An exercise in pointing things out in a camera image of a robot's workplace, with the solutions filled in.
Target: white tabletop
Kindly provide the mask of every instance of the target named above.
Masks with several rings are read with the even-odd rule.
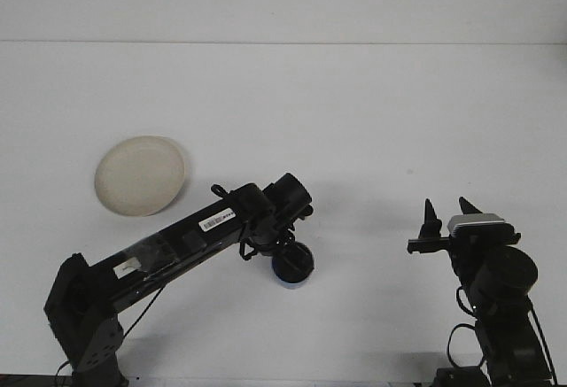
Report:
[[[427,197],[447,224],[463,195],[523,234],[567,376],[567,46],[0,43],[0,61],[0,373],[65,359],[43,304],[72,253],[94,264],[211,204],[215,182],[289,171],[314,199],[297,224],[308,283],[286,290],[267,258],[230,248],[166,288],[120,349],[126,374],[431,379],[469,318],[447,255],[406,244]],[[108,212],[93,190],[98,161],[133,135],[190,158],[186,192],[147,218]],[[454,351],[475,361],[474,336]]]

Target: white wall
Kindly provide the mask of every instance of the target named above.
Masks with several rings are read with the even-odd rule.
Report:
[[[0,0],[0,39],[566,43],[567,0]]]

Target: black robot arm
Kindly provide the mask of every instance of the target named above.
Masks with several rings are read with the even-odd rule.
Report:
[[[311,197],[291,174],[260,190],[255,184],[89,266],[81,254],[63,263],[45,312],[73,368],[73,387],[127,385],[116,350],[124,333],[118,313],[234,243],[241,254],[273,256],[276,274],[296,283],[313,270],[313,256],[296,243],[293,223],[313,212]],[[245,247],[252,253],[245,255]]]
[[[549,356],[548,366],[528,318],[533,312],[528,291],[538,269],[527,254],[511,246],[520,239],[512,225],[496,214],[482,213],[463,197],[459,201],[463,215],[449,221],[449,236],[442,237],[441,221],[428,199],[420,235],[409,240],[408,251],[448,252],[470,309],[457,291],[459,305],[476,318],[474,327],[467,328],[476,332],[490,382],[480,365],[461,368],[452,361],[453,368],[438,370],[434,385],[547,387],[552,376],[555,379],[553,366]]]

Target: paper plate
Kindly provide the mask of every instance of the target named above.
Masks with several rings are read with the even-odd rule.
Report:
[[[95,173],[95,191],[109,210],[154,214],[171,203],[185,182],[183,155],[165,137],[139,136],[119,143]]]

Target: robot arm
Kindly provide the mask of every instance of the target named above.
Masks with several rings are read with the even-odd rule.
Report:
[[[44,310],[73,368],[73,387],[126,385],[115,354],[124,336],[118,313],[231,244],[240,243],[246,259],[273,256],[292,282],[313,270],[311,253],[291,233],[313,212],[295,177],[264,190],[249,183],[230,193],[214,185],[213,192],[221,200],[94,266],[81,254],[63,263]],[[247,245],[253,251],[245,256]]]

